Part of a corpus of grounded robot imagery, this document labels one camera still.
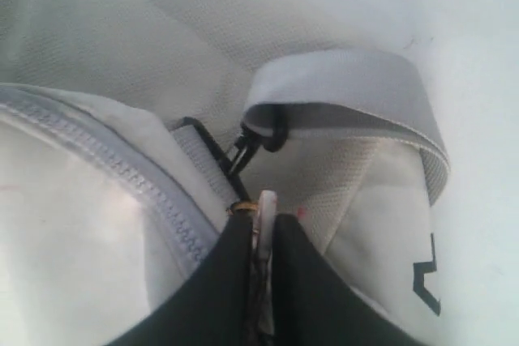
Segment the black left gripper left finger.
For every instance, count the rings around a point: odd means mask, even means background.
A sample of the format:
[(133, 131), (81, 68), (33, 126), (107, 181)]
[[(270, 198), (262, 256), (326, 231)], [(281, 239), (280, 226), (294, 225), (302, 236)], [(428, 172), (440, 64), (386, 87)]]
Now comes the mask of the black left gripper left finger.
[(252, 220), (232, 216), (182, 287), (112, 345), (241, 345), (249, 296)]

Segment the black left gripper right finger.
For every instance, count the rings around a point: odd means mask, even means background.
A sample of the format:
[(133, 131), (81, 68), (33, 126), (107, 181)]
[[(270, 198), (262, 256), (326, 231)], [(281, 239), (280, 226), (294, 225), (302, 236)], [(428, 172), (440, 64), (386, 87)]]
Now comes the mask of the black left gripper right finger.
[(418, 343), (358, 297), (289, 214), (272, 233), (272, 307), (275, 345)]

